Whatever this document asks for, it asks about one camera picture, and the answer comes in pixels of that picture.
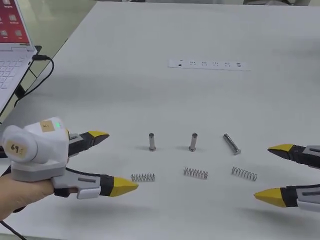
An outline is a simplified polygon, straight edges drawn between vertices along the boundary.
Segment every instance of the laptop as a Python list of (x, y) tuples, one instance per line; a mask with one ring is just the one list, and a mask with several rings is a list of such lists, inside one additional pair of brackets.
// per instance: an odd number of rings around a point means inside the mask
[(36, 53), (17, 0), (0, 0), (0, 114)]

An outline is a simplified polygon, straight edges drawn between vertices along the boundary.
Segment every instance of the laptop keyboard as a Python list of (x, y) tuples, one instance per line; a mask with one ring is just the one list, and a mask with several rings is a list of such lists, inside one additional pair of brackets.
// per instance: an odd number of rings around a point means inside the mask
[(0, 89), (8, 89), (16, 73), (27, 61), (27, 57), (20, 56), (15, 59), (0, 59)]

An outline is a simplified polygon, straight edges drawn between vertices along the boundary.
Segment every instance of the metal bolt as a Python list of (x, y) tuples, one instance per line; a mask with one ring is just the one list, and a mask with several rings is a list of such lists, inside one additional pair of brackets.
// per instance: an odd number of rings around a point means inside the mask
[(155, 145), (155, 135), (153, 133), (149, 133), (149, 151), (154, 152), (156, 150)]
[(194, 152), (196, 150), (196, 142), (197, 142), (197, 137), (198, 137), (198, 134), (196, 134), (195, 132), (192, 134), (192, 138), (191, 138), (191, 143), (190, 143), (190, 146), (189, 146), (189, 150), (191, 152)]
[(223, 135), (224, 140), (228, 143), (234, 155), (238, 155), (241, 153), (241, 150), (237, 147), (237, 145), (232, 141), (231, 137), (226, 133)]

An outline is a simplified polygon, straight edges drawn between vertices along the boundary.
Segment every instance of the laptop screen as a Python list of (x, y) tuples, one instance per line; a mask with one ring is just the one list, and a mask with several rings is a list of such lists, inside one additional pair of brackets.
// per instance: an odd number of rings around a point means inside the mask
[(29, 44), (23, 20), (14, 0), (0, 0), (1, 43)]

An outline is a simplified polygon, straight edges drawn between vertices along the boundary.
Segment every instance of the coil spring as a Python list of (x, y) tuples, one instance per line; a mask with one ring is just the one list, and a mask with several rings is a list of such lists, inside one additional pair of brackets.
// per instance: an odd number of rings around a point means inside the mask
[(199, 178), (199, 179), (207, 179), (208, 172), (204, 170), (197, 170), (189, 167), (184, 168), (184, 175)]
[(154, 173), (131, 174), (132, 182), (154, 182), (155, 178)]
[(251, 181), (257, 180), (257, 177), (258, 177), (258, 175), (254, 172), (247, 171), (245, 169), (241, 169), (241, 168), (235, 167), (235, 166), (232, 167), (231, 174), (235, 175), (235, 176), (239, 176), (244, 179), (251, 180)]

